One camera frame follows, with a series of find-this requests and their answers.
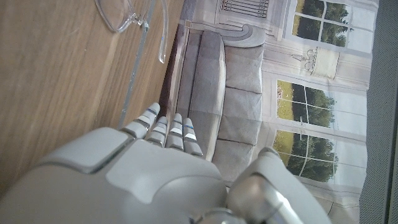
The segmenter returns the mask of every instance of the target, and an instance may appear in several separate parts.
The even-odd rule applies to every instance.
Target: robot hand
[[[226,186],[202,159],[192,122],[154,103],[120,131],[96,129],[45,156],[0,201],[0,223],[329,223],[264,149]]]

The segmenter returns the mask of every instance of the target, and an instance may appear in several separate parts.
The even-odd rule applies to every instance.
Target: window
[[[277,81],[277,117],[365,136],[366,97]]]
[[[319,0],[293,0],[289,29],[294,37],[316,41],[319,45],[326,43],[371,53],[375,19],[375,12],[358,7]]]
[[[366,146],[278,130],[273,148],[286,168],[300,177],[361,188]]]

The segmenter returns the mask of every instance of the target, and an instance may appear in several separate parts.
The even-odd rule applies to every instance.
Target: tree
[[[337,164],[333,163],[333,161],[338,161],[338,157],[335,155],[334,152],[332,152],[334,144],[328,139],[317,138],[313,136],[302,136],[300,139],[300,135],[295,134],[292,150],[293,155],[306,155],[307,138],[308,157],[322,159],[330,162],[307,159],[301,176],[320,182],[327,182],[333,176],[333,169],[337,170]],[[293,175],[299,175],[301,173],[303,165],[303,158],[291,156],[289,159],[289,163],[287,164],[287,169]]]
[[[309,105],[317,106],[312,107],[294,103],[292,105],[293,118],[295,121],[302,120],[304,123],[307,121],[307,109],[308,118],[310,119],[310,124],[315,124],[323,127],[330,127],[330,123],[334,122],[334,115],[332,109],[335,105],[335,100],[333,98],[327,97],[325,93],[321,90],[316,90],[313,88],[304,87],[302,85],[292,84],[293,88],[293,101],[305,103]]]
[[[346,10],[346,6],[344,4],[327,2],[326,8],[327,10],[325,13],[325,19],[340,22],[342,24],[348,24],[348,21],[346,21],[345,19],[348,16],[348,11]],[[323,1],[305,0],[303,4],[302,14],[322,18],[323,10]],[[300,22],[298,25],[297,35],[299,37],[310,40],[318,40],[321,22],[305,17],[301,17],[299,21]],[[344,33],[347,32],[347,30],[348,28],[345,26],[339,26],[336,24],[324,22],[321,34],[321,41],[339,47],[344,47],[346,43],[346,36],[344,35]]]
[[[335,101],[333,98],[326,96],[324,91],[304,87],[302,85],[292,84],[292,89],[293,101],[301,103],[307,102],[308,104],[306,107],[304,104],[293,103],[292,110],[295,121],[300,121],[301,117],[303,122],[307,122],[308,109],[310,124],[329,127],[330,123],[334,122],[332,111]],[[294,175],[299,175],[302,173],[302,177],[321,182],[328,181],[333,175],[333,169],[337,169],[337,165],[334,165],[333,161],[338,161],[338,157],[334,152],[332,152],[333,146],[334,144],[328,139],[294,134],[294,143],[292,149],[293,155],[303,157],[307,156],[308,158],[321,159],[331,162],[307,159],[305,168],[302,171],[305,159],[291,156],[289,163],[287,164],[288,170]]]

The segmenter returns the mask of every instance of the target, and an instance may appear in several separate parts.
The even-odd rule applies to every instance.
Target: sofa armrest
[[[191,23],[191,29],[209,30],[219,33],[225,46],[231,47],[257,47],[266,41],[266,31],[260,27],[245,24],[242,30],[227,30],[207,24]]]

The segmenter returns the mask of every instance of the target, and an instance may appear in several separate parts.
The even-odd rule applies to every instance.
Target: robot finger
[[[136,139],[144,138],[150,127],[153,125],[159,111],[159,104],[152,104],[140,117],[122,128],[122,131],[131,134]]]
[[[182,141],[182,117],[178,113],[175,114],[174,120],[171,124],[169,135],[166,140],[166,147],[184,151]]]
[[[147,141],[160,147],[164,146],[167,130],[167,118],[161,117],[157,121],[153,130],[148,134]]]
[[[203,153],[197,143],[197,137],[193,130],[191,119],[185,118],[183,123],[183,144],[185,152],[194,156],[202,157]]]

